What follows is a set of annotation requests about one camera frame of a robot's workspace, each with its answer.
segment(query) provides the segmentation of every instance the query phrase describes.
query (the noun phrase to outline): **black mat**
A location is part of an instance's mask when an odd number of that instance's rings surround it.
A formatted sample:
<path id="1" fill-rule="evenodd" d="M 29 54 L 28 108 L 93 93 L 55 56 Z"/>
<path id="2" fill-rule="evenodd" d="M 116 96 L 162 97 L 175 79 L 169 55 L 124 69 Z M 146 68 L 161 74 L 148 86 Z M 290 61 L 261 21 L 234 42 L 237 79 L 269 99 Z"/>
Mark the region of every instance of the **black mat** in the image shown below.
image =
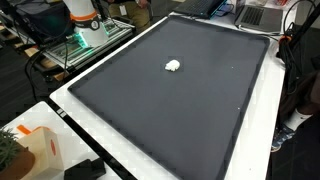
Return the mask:
<path id="1" fill-rule="evenodd" d="M 170 17 L 69 90 L 178 178 L 223 179 L 268 46 Z"/>

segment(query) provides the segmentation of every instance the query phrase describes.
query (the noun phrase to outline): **laptop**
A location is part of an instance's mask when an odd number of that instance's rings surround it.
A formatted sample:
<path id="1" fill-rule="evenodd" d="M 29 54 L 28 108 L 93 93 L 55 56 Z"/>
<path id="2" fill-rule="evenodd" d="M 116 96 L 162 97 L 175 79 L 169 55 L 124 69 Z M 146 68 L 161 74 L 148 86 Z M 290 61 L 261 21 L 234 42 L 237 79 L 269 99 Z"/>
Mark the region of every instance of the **laptop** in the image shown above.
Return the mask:
<path id="1" fill-rule="evenodd" d="M 283 11 L 280 9 L 245 5 L 245 0 L 238 0 L 235 25 L 267 33 L 280 33 L 282 16 Z"/>
<path id="2" fill-rule="evenodd" d="M 173 11 L 192 17 L 210 19 L 226 0 L 186 0 Z"/>

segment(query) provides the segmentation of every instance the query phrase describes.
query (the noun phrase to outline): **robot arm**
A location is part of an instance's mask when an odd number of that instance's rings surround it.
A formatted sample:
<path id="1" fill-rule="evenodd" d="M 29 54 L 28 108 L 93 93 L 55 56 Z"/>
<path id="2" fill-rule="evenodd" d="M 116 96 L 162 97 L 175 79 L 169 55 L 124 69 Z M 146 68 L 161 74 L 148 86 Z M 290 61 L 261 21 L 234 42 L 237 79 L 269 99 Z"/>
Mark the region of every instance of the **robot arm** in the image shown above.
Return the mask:
<path id="1" fill-rule="evenodd" d="M 108 41 L 108 32 L 97 16 L 91 0 L 63 0 L 75 22 L 75 38 L 83 48 L 97 47 Z"/>

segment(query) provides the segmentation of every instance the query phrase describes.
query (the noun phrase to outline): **black border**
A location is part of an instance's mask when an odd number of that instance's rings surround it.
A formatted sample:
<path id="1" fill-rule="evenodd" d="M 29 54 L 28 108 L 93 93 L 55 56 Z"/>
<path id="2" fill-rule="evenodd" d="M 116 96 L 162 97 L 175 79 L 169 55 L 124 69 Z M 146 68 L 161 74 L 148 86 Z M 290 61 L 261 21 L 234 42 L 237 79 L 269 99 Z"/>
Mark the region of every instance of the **black border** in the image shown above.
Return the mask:
<path id="1" fill-rule="evenodd" d="M 135 46 L 137 46 L 137 44 L 139 44 L 139 42 L 147 39 L 149 36 L 151 36 L 153 33 L 155 33 L 156 31 L 158 31 L 159 29 L 161 29 L 161 27 L 163 27 L 166 23 L 168 23 L 169 21 L 183 21 L 183 22 L 188 22 L 188 23 L 193 23 L 195 26 L 204 26 L 204 27 L 211 27 L 213 29 L 217 29 L 220 32 L 224 31 L 224 32 L 228 32 L 228 33 L 239 33 L 240 35 L 246 35 L 249 37 L 249 39 L 253 39 L 253 40 L 260 40 L 263 41 L 266 46 L 265 49 L 260 57 L 260 60 L 258 61 L 258 64 L 256 66 L 256 70 L 255 70 L 255 74 L 252 77 L 250 86 L 248 88 L 246 97 L 245 97 L 245 101 L 241 107 L 241 111 L 238 115 L 237 118 L 237 123 L 234 127 L 233 133 L 232 133 L 232 139 L 230 139 L 229 143 L 228 143 L 228 148 L 227 148 L 227 152 L 224 156 L 224 163 L 221 164 L 220 170 L 218 172 L 218 176 L 216 177 L 216 179 L 224 179 L 225 174 L 227 172 L 231 157 L 232 157 L 232 153 L 235 147 L 235 144 L 237 142 L 237 138 L 239 135 L 239 131 L 241 129 L 241 125 L 248 107 L 248 104 L 250 102 L 251 99 L 251 95 L 252 95 L 252 91 L 253 88 L 255 86 L 257 77 L 259 75 L 260 69 L 261 69 L 261 65 L 263 63 L 263 60 L 267 54 L 267 51 L 269 49 L 270 46 L 270 40 L 266 37 L 262 37 L 262 36 L 258 36 L 255 34 L 249 34 L 247 32 L 242 32 L 242 31 L 237 31 L 237 30 L 233 30 L 233 29 L 228 29 L 228 28 L 224 28 L 221 26 L 216 26 L 216 25 L 212 25 L 212 24 L 208 24 L 208 23 L 203 23 L 203 22 L 198 22 L 195 20 L 191 20 L 191 19 L 187 19 L 187 18 L 183 18 L 183 17 L 179 17 L 179 16 L 170 16 L 167 19 L 165 19 L 163 22 L 161 22 L 159 25 L 157 25 L 156 27 L 154 27 L 153 29 L 151 29 L 149 32 L 147 32 L 145 35 L 141 36 L 140 38 L 138 38 L 136 41 L 134 41 L 133 43 L 129 44 L 127 47 L 125 47 L 123 50 L 121 50 L 119 53 L 115 54 L 114 56 L 112 56 L 110 59 L 108 59 L 107 61 L 105 61 L 104 63 L 102 63 L 99 67 L 97 67 L 96 69 L 94 69 L 93 71 L 89 72 L 88 74 L 86 74 L 85 76 L 83 76 L 81 79 L 79 79 L 78 81 L 76 81 L 74 84 L 72 84 L 68 90 L 71 92 L 71 94 L 73 94 L 81 103 L 83 103 L 84 105 L 86 105 L 88 108 L 90 107 L 89 103 L 85 103 L 81 100 L 80 96 L 77 96 L 74 91 L 76 89 L 78 89 L 82 84 L 85 84 L 90 78 L 94 77 L 97 73 L 99 73 L 102 69 L 107 68 L 108 66 L 112 65 L 114 62 L 117 61 L 117 59 L 119 59 L 121 56 L 125 55 L 125 52 L 130 49 L 130 48 L 134 48 Z M 103 113 L 102 112 L 97 112 L 94 110 L 94 107 L 89 108 L 90 110 L 92 110 L 94 113 L 96 113 L 101 119 L 103 117 Z M 128 135 L 125 134 L 124 132 L 120 132 L 118 127 L 115 127 L 112 122 L 108 121 L 106 122 L 109 125 L 111 125 L 115 130 L 117 130 L 120 134 L 122 134 L 128 141 L 130 141 L 131 143 L 133 143 L 135 146 L 137 146 L 141 151 L 143 151 L 145 154 L 147 154 L 151 159 L 153 159 L 155 162 L 159 163 L 163 168 L 165 168 L 166 170 L 168 170 L 170 173 L 172 173 L 173 175 L 175 175 L 177 178 L 181 178 L 180 176 L 178 176 L 175 173 L 175 170 L 173 167 L 168 167 L 166 163 L 160 162 L 158 159 L 155 159 L 155 157 L 151 156 L 150 153 L 148 151 L 146 151 L 145 149 L 141 149 L 139 144 L 135 143 L 134 140 L 132 141 L 132 138 L 130 138 L 131 140 L 129 140 Z"/>

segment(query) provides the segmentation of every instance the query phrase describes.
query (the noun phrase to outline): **white table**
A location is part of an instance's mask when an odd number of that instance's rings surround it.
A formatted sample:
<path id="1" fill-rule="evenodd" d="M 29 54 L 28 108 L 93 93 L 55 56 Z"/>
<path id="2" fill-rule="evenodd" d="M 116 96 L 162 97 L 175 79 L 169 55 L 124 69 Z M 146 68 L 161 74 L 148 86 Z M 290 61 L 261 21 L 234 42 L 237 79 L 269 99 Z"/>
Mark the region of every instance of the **white table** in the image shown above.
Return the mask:
<path id="1" fill-rule="evenodd" d="M 17 137 L 21 138 L 24 134 L 16 128 L 20 124 L 29 130 L 46 126 L 57 134 L 65 170 L 86 159 L 98 158 L 98 155 L 45 102 L 36 104 L 5 127 L 13 128 L 12 132 L 17 133 Z M 107 173 L 101 176 L 100 180 L 121 180 L 107 164 L 105 168 Z M 61 172 L 54 180 L 61 180 L 63 176 L 64 172 Z"/>
<path id="2" fill-rule="evenodd" d="M 295 12 L 292 12 L 288 17 L 287 24 L 294 21 L 294 18 Z M 235 29 L 233 25 L 234 16 L 232 15 L 199 21 Z M 147 31 L 52 93 L 50 98 L 139 180 L 176 179 L 176 177 L 89 110 L 67 90 L 71 84 L 97 68 L 145 33 Z M 280 59 L 275 58 L 278 47 L 277 42 L 271 42 L 258 75 L 227 170 L 225 179 L 228 180 L 261 180 L 266 177 L 271 141 L 284 80 L 283 64 Z"/>

